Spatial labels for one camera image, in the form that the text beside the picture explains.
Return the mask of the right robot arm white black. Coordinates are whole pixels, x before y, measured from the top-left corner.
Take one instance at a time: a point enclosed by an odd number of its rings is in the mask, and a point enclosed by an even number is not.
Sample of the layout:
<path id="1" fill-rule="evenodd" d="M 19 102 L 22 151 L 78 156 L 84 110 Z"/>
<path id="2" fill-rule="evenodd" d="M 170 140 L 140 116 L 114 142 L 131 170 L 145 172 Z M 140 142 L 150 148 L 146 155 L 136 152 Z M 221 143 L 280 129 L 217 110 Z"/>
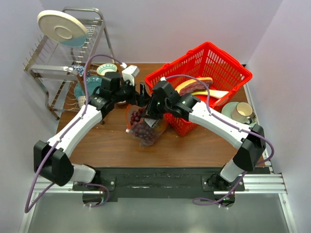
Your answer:
<path id="1" fill-rule="evenodd" d="M 164 114 L 171 114 L 175 118 L 203 126 L 238 150 L 216 178 L 218 188 L 223 191 L 231 188 L 239 175 L 253 171 L 266 149 L 261 126 L 256 124 L 249 128 L 210 109 L 205 102 L 192 94 L 181 96 L 166 80 L 153 87 L 152 97 L 147 106 L 147 116 L 150 118 L 160 119 Z"/>

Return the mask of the red plastic shopping basket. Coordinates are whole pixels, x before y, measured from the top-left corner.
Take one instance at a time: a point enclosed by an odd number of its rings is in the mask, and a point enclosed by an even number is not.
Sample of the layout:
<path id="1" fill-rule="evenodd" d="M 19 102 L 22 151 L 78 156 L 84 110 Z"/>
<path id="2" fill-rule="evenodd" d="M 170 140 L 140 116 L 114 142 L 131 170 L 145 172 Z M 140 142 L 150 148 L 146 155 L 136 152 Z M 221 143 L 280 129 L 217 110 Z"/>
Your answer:
<path id="1" fill-rule="evenodd" d="M 237 91 L 253 77 L 249 70 L 226 51 L 218 48 L 211 42 L 205 42 L 189 50 L 185 55 L 173 62 L 167 63 L 147 75 L 145 83 L 149 90 L 152 90 L 160 78 L 177 75 L 177 77 L 169 80 L 173 87 L 177 87 L 188 80 L 187 77 L 182 77 L 182 74 L 196 78 L 211 77 L 213 83 L 210 89 L 228 92 L 219 100 L 215 98 L 209 99 L 209 106 L 214 110 L 222 109 Z"/>

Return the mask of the purple grape bunch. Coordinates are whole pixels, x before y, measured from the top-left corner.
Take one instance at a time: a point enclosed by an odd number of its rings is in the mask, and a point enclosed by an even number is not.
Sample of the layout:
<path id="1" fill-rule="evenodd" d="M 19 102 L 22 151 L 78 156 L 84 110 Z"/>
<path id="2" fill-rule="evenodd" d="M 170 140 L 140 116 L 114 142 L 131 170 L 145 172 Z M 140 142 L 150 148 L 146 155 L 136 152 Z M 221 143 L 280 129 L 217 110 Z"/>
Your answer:
<path id="1" fill-rule="evenodd" d="M 132 126 L 132 133 L 145 143 L 154 143 L 156 135 L 153 128 L 151 128 L 145 121 L 139 122 Z"/>
<path id="2" fill-rule="evenodd" d="M 143 113 L 144 109 L 143 108 L 139 108 L 138 110 L 134 110 L 132 113 L 131 113 L 131 116 L 130 116 L 130 125 L 134 125 L 138 122 L 140 122 L 141 120 L 141 115 Z"/>

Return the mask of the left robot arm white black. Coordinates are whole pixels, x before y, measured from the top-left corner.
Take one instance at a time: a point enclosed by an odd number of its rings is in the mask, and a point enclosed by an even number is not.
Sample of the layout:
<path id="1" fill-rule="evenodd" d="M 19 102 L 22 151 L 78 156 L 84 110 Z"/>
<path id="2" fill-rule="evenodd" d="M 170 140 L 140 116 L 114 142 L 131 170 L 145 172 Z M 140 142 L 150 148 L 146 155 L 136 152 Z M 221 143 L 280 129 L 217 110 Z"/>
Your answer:
<path id="1" fill-rule="evenodd" d="M 77 115 L 47 142 L 39 140 L 34 146 L 35 175 L 42 176 L 58 186 L 68 182 L 83 183 L 89 190 L 100 187 L 101 179 L 96 170 L 87 165 L 75 165 L 69 157 L 84 136 L 111 112 L 117 102 L 145 106 L 150 96 L 146 85 L 140 83 L 140 91 L 135 84 L 125 79 L 125 75 L 108 72 L 87 98 Z"/>

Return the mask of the clear zip top bag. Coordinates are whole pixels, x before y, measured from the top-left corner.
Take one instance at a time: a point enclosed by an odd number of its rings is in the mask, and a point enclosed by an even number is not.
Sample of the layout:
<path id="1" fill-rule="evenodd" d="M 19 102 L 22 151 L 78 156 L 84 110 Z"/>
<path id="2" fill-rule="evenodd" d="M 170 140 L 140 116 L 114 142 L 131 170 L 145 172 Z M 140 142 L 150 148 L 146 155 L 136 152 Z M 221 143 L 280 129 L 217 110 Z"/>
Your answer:
<path id="1" fill-rule="evenodd" d="M 128 105 L 126 108 L 126 132 L 139 142 L 141 148 L 152 146 L 165 132 L 168 122 L 163 119 L 143 117 L 145 107 Z"/>

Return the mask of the orange fruit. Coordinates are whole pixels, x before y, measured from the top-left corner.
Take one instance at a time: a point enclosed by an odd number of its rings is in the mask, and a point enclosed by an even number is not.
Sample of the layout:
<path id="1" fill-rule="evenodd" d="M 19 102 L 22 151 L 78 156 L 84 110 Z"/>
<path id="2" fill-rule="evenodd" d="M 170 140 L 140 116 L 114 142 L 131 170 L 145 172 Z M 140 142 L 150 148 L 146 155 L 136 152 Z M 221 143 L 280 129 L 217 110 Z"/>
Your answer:
<path id="1" fill-rule="evenodd" d="M 153 125 L 153 130 L 156 136 L 160 136 L 168 127 L 166 119 L 157 120 Z"/>

